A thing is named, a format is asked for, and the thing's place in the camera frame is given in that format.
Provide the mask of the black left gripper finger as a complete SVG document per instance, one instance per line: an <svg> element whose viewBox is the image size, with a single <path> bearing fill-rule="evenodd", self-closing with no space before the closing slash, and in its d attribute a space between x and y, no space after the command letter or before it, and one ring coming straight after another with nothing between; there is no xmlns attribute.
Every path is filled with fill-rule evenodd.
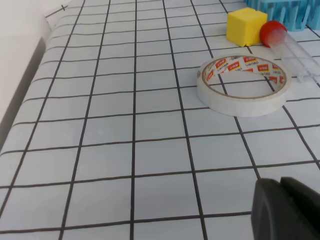
<svg viewBox="0 0 320 240"><path fill-rule="evenodd" d="M256 181L251 225L255 240L318 240L320 194L293 177Z"/></svg>

